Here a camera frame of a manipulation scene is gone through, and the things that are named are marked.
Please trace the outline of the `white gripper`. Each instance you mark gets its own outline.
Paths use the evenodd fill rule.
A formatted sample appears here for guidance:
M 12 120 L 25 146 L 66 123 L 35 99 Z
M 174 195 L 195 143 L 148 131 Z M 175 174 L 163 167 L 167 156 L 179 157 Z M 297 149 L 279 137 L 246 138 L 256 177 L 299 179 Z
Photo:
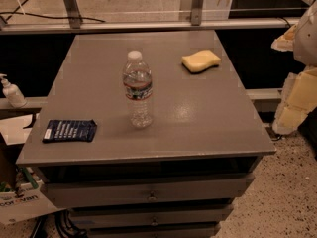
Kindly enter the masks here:
M 306 65 L 299 74 L 288 75 L 274 115 L 273 131 L 288 135 L 317 107 L 317 0 L 298 24 L 275 39 L 271 47 L 281 52 L 293 51 L 294 58 Z

